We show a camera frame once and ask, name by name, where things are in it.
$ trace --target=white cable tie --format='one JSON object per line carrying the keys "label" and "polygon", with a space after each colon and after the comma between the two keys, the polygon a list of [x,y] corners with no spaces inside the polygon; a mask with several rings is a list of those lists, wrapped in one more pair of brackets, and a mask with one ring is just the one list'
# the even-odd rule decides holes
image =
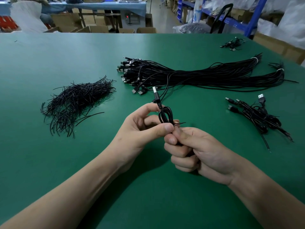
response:
{"label": "white cable tie", "polygon": [[256,59],[256,60],[257,60],[257,63],[258,63],[258,58],[257,58],[257,57],[252,57],[251,59]]}

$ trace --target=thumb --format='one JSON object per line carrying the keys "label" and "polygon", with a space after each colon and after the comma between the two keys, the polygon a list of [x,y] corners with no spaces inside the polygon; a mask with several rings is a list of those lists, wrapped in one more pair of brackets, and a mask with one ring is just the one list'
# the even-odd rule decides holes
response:
{"label": "thumb", "polygon": [[158,124],[155,127],[141,131],[141,142],[147,144],[159,137],[163,137],[173,131],[174,127],[171,123]]}
{"label": "thumb", "polygon": [[177,140],[186,146],[189,146],[193,149],[200,150],[202,147],[202,138],[189,135],[185,132],[183,132],[180,128],[175,127],[175,130],[173,131],[173,135],[177,138]]}

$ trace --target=forearm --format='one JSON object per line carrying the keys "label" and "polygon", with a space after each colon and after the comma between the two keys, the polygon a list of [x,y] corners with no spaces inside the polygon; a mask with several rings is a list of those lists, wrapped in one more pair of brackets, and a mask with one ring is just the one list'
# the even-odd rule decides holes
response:
{"label": "forearm", "polygon": [[305,205],[246,159],[229,188],[264,228],[305,228]]}
{"label": "forearm", "polygon": [[86,212],[117,176],[105,150],[72,177],[1,226],[4,228],[76,228]]}

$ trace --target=warehouse floor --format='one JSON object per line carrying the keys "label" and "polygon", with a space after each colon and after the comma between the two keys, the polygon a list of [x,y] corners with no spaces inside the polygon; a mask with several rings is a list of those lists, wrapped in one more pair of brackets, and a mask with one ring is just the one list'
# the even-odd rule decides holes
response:
{"label": "warehouse floor", "polygon": [[[146,12],[149,13],[151,0],[147,0]],[[158,33],[173,33],[173,27],[181,25],[174,14],[166,6],[161,5],[160,0],[152,0],[151,14],[153,26],[157,29]]]}

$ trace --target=green table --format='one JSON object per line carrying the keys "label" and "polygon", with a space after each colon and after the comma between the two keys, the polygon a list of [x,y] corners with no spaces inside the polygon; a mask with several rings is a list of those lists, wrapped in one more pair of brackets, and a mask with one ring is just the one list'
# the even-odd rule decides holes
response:
{"label": "green table", "polygon": [[[113,139],[125,117],[153,99],[133,95],[116,66],[123,56],[157,61],[173,69],[203,69],[263,52],[254,75],[274,71],[281,57],[255,42],[240,51],[219,46],[226,34],[0,34],[0,223],[31,204],[87,164]],[[305,70],[284,60],[285,82],[263,93],[270,114],[280,116],[282,134],[266,135],[269,153],[254,126],[229,112],[224,99],[257,101],[261,92],[238,93],[185,86],[170,92],[164,104],[184,126],[198,127],[249,159],[305,202]],[[107,75],[116,92],[104,111],[75,128],[75,136],[51,136],[40,113],[54,88],[71,82],[95,82]],[[163,139],[150,143],[124,175],[94,204],[80,228],[260,228],[226,186],[183,173],[170,162]]]}

